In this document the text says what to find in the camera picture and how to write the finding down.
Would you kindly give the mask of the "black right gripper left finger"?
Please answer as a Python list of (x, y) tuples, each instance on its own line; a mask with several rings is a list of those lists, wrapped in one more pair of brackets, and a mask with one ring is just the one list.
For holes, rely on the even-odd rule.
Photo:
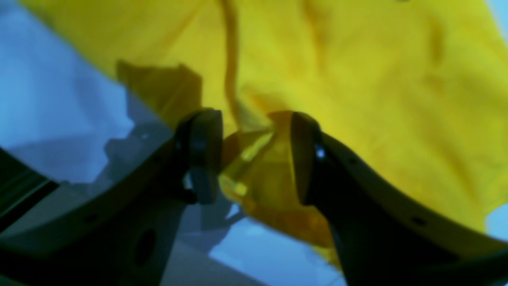
[(27, 286), (158, 286), (187, 205), (216, 201), (223, 114), (207, 108), (112, 188), (1, 239), (1, 275)]

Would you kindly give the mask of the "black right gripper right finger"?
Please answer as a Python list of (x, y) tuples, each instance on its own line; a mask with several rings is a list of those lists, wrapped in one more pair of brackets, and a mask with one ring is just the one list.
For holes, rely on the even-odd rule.
[(328, 221), (349, 286), (504, 286), (507, 243), (393, 187), (303, 112), (291, 116), (299, 200)]

